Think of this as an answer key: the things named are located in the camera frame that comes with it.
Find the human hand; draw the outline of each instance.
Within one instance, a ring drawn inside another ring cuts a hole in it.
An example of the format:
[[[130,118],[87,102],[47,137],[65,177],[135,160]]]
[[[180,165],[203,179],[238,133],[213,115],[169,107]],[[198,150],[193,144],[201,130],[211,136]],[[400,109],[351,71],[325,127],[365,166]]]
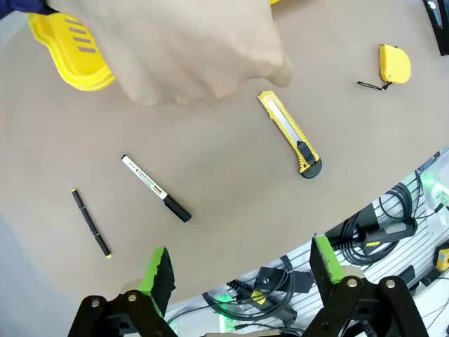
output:
[[[128,96],[145,105],[229,95],[291,65],[269,0],[48,0],[88,26]]]

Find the yellow label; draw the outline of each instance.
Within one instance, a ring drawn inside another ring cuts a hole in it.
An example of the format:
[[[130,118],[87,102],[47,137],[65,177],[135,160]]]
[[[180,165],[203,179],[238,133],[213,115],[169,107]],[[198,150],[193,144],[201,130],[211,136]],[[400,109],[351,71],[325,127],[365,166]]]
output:
[[[253,291],[253,293],[251,294],[251,298],[259,304],[264,304],[265,301],[267,300],[265,295],[258,290]]]
[[[380,245],[380,242],[379,242],[379,241],[376,241],[376,242],[368,242],[368,243],[366,244],[367,247],[376,247],[376,246],[379,246],[379,245]]]

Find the whiteboard marker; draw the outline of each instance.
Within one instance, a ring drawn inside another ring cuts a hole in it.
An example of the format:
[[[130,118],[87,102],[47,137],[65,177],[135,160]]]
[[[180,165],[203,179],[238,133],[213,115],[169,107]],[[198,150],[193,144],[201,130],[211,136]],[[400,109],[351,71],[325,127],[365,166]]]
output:
[[[192,217],[179,205],[161,186],[157,185],[130,157],[126,154],[121,158],[122,162],[150,188],[151,191],[161,198],[164,204],[185,223]]]

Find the yellow box cutter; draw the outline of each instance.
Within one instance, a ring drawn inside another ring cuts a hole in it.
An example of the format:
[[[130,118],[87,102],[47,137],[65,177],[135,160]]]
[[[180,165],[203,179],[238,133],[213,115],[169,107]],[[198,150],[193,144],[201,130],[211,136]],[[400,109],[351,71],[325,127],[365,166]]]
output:
[[[259,101],[268,112],[269,118],[274,120],[296,152],[300,174],[307,179],[316,177],[323,166],[321,158],[287,109],[273,91],[262,92],[259,95]]]

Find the yellow and black device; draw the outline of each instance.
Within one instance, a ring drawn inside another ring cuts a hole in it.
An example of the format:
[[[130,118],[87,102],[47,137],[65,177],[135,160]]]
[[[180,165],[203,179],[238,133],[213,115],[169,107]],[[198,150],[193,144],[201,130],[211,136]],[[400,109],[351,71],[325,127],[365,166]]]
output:
[[[412,65],[405,51],[398,47],[381,44],[379,46],[380,77],[386,82],[382,87],[366,82],[357,83],[367,88],[385,91],[393,83],[405,83],[412,74]]]
[[[273,91],[263,91],[258,98],[296,152],[300,174],[307,179],[316,177],[323,164],[301,128]]]
[[[440,272],[449,268],[449,241],[435,248],[434,265]]]

